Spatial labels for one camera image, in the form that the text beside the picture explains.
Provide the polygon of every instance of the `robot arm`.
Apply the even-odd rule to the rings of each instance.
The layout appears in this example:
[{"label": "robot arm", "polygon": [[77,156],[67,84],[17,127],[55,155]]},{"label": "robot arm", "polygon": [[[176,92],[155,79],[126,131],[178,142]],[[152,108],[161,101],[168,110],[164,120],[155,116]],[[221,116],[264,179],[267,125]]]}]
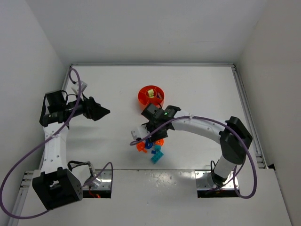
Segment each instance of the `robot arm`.
[{"label": "robot arm", "polygon": [[[179,107],[168,106],[163,110],[157,108],[154,104],[149,104],[142,112],[142,115],[146,117],[149,122],[132,130],[132,136],[136,140],[140,140],[147,136],[171,119],[189,116],[185,119],[179,119],[166,124],[160,130],[152,134],[148,140],[150,142],[155,142],[159,139],[166,138],[168,137],[167,130],[172,129],[195,133],[220,144],[222,156],[218,160],[214,170],[211,172],[212,182],[217,186],[222,186],[234,167],[236,165],[241,165],[246,159],[246,153],[243,147],[235,136],[227,129],[214,122],[195,119],[192,114],[181,110]],[[223,123],[227,124],[239,134],[247,148],[250,147],[253,138],[240,119],[231,116],[228,121],[224,121]]]},{"label": "robot arm", "polygon": [[[40,117],[45,139],[53,136],[67,121],[75,107],[75,102],[66,103],[61,90],[45,94]],[[86,98],[82,94],[73,117],[82,114],[86,118],[96,121],[109,113],[110,111],[96,103],[93,97]],[[66,126],[45,144],[40,176],[32,180],[32,187],[47,210],[80,201],[83,198],[83,184],[94,176],[90,162],[78,164],[73,168],[67,164],[66,139],[68,132],[69,126]]]}]

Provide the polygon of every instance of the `cable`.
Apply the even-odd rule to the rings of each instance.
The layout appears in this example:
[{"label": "cable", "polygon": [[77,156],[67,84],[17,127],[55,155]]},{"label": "cable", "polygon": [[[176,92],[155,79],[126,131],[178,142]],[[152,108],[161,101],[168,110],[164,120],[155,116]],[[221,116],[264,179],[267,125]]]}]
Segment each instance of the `cable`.
[{"label": "cable", "polygon": [[112,176],[111,176],[111,186],[110,186],[110,192],[112,193],[112,185],[113,185],[113,164],[112,164],[112,162],[108,162],[108,163],[103,167],[103,169],[102,169],[99,173],[96,174],[95,177],[93,177],[92,179],[89,179],[87,182],[85,182],[84,185],[83,185],[83,187],[84,187],[84,186],[87,186],[87,185],[89,185],[89,184],[91,184],[96,178],[98,178],[99,175],[101,175],[101,173],[105,170],[105,168],[107,168],[107,166],[108,166],[109,164],[111,165],[111,173],[112,173]]},{"label": "cable", "polygon": [[91,186],[89,186],[89,194],[95,198],[95,196],[94,196],[93,193],[91,192]]},{"label": "cable", "polygon": [[157,104],[160,106],[161,109],[163,109],[162,106],[161,106],[161,104],[159,102],[157,102]]},{"label": "cable", "polygon": [[75,168],[75,167],[72,167],[71,164],[81,164],[81,163],[84,163],[84,162],[83,162],[83,161],[69,161],[69,162],[67,163],[67,167],[68,167],[68,169],[69,169],[70,171],[72,171],[72,169]]},{"label": "cable", "polygon": [[[237,132],[235,132],[231,127],[229,127],[228,125],[224,124],[224,123],[221,123],[219,121],[216,121],[214,119],[209,119],[209,118],[205,118],[205,117],[200,117],[200,116],[181,116],[181,117],[178,117],[178,118],[174,118],[174,119],[171,119],[165,123],[163,123],[161,126],[159,126],[158,128],[156,128],[154,131],[152,131],[150,134],[148,134],[146,137],[142,138],[141,140],[134,140],[130,143],[131,146],[133,145],[136,145],[144,140],[146,140],[147,138],[151,137],[154,133],[156,133],[157,131],[159,131],[161,128],[163,128],[164,126],[166,126],[167,124],[173,122],[173,121],[177,121],[177,120],[181,120],[181,119],[191,119],[191,118],[194,118],[194,119],[199,119],[199,120],[205,120],[205,121],[210,121],[210,122],[213,122],[213,123],[216,123],[216,124],[219,124],[221,126],[223,126],[224,128],[226,128],[227,130],[229,130],[238,140],[239,142],[241,143],[244,151],[246,152],[246,155],[248,156],[248,159],[250,161],[250,164],[251,164],[251,167],[252,167],[252,173],[253,173],[253,189],[252,189],[252,192],[247,195],[247,196],[242,196],[238,191],[237,191],[237,188],[236,186],[234,186],[234,189],[236,191],[236,194],[238,195],[238,197],[240,198],[243,198],[243,199],[249,199],[249,198],[252,198],[255,193],[256,193],[256,190],[257,190],[257,174],[256,174],[256,167],[255,167],[255,164],[253,162],[253,159],[251,157],[251,154],[248,150],[248,148],[246,147],[246,145],[244,144],[244,141],[240,138],[240,136],[237,134]],[[237,174],[239,172],[236,172],[236,168],[234,168],[234,174],[233,174],[233,178],[235,178],[237,176]]]},{"label": "cable", "polygon": [[61,90],[62,93],[66,94],[65,104],[68,102],[68,93],[65,90]]},{"label": "cable", "polygon": [[215,169],[215,166],[216,166],[215,162],[213,160],[211,160],[210,161],[210,170],[211,170],[211,172],[213,172],[213,170]]},{"label": "cable", "polygon": [[68,95],[66,96],[65,104],[68,103],[68,97],[69,97],[69,96],[76,96],[76,98],[77,98],[78,95],[76,95],[76,94],[68,94]]},{"label": "cable", "polygon": [[70,81],[73,83],[73,84],[75,84],[76,82],[71,78],[71,71],[72,70],[75,70],[74,68],[69,68],[69,71],[68,71],[68,77],[69,77],[69,79],[70,79]]},{"label": "cable", "polygon": [[[76,77],[78,79],[78,82],[79,82],[79,90],[81,90],[81,82],[80,82],[80,77],[79,77],[79,73],[74,69],[74,68],[70,68],[69,69],[69,75],[71,74],[71,71],[74,71],[75,74],[76,74]],[[80,101],[80,95],[78,95],[78,98],[76,99],[76,103],[75,103],[75,106],[74,106],[74,109],[72,110],[69,118],[67,119],[67,121],[61,126],[61,128],[59,128],[52,136],[50,136],[48,139],[44,140],[42,143],[40,143],[39,145],[37,145],[35,148],[33,148],[31,151],[29,151],[26,155],[24,155],[19,161],[17,161],[15,163],[15,165],[13,165],[13,167],[8,171],[7,175],[4,177],[3,181],[2,181],[2,184],[1,184],[1,187],[0,187],[0,207],[1,209],[3,210],[3,212],[5,214],[7,214],[8,216],[10,216],[11,218],[16,218],[16,219],[32,219],[32,218],[36,218],[36,217],[39,217],[45,213],[48,212],[45,211],[45,212],[42,212],[42,213],[39,213],[37,215],[33,215],[33,216],[26,216],[26,217],[21,217],[21,216],[17,216],[17,215],[14,215],[12,213],[10,213],[4,206],[3,204],[3,190],[4,190],[4,185],[6,183],[6,181],[8,180],[8,177],[9,175],[14,171],[14,169],[24,160],[26,159],[29,155],[31,155],[32,153],[34,153],[35,151],[37,151],[38,149],[40,149],[41,147],[43,147],[48,141],[50,141],[53,137],[55,137],[57,134],[59,134],[62,129],[67,126],[70,122],[70,120],[72,119],[77,107],[79,106],[79,101]]]}]

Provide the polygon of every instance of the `white tabletop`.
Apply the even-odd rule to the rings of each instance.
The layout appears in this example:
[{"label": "white tabletop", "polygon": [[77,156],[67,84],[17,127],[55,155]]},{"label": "white tabletop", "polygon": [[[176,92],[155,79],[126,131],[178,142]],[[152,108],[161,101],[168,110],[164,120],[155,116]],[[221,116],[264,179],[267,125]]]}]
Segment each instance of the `white tabletop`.
[{"label": "white tabletop", "polygon": [[[221,156],[220,147],[203,137],[169,131],[157,163],[151,154],[128,144],[130,131],[146,122],[137,94],[145,85],[165,92],[165,104],[215,119],[246,120],[230,67],[76,66],[93,96],[111,113],[94,122],[72,119],[67,139],[68,160],[91,161],[98,169],[112,161],[115,169],[111,199],[83,199],[18,226],[289,226],[283,198],[271,169],[257,169],[258,188],[250,200],[197,198],[194,169],[206,169]],[[70,82],[67,91],[71,93]],[[250,164],[238,176],[242,195],[251,192]],[[45,208],[30,187],[22,216]]]},{"label": "white tabletop", "polygon": [[[88,84],[85,95],[110,109],[99,121],[78,116],[71,121],[67,139],[67,160],[91,161],[101,169],[108,161],[115,169],[208,169],[221,156],[220,146],[204,137],[182,131],[168,131],[157,163],[152,154],[140,153],[131,130],[147,120],[141,115],[137,95],[146,85],[165,93],[164,106],[175,105],[194,115],[218,120],[239,117],[246,125],[231,67],[178,66],[76,66]],[[66,91],[72,93],[72,83]]]}]

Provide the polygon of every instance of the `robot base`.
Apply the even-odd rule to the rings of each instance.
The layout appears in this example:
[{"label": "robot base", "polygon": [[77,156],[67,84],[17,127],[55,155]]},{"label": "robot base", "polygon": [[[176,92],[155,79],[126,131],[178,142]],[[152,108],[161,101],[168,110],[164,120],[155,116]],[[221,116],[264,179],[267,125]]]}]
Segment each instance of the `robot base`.
[{"label": "robot base", "polygon": [[[230,198],[230,197],[238,197],[234,190],[233,182],[229,182],[227,185],[222,187],[221,189],[213,190],[214,188],[208,182],[208,178],[210,178],[211,171],[210,170],[196,170],[196,183],[197,183],[197,191],[198,198]],[[233,171],[229,174],[225,184],[233,177]],[[235,177],[236,188],[239,191],[238,180]]]}]

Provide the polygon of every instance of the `orange block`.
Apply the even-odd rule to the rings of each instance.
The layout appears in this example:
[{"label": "orange block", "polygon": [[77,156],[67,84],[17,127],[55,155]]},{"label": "orange block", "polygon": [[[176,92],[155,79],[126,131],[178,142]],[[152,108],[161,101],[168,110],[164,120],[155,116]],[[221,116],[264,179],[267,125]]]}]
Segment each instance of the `orange block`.
[{"label": "orange block", "polygon": [[143,151],[144,153],[147,153],[147,150],[145,149],[145,143],[144,142],[136,144],[136,147],[137,147],[139,152]]},{"label": "orange block", "polygon": [[163,139],[161,139],[161,140],[157,140],[157,141],[155,142],[155,144],[156,144],[156,145],[163,146],[163,144],[164,144],[164,140],[163,140]]}]

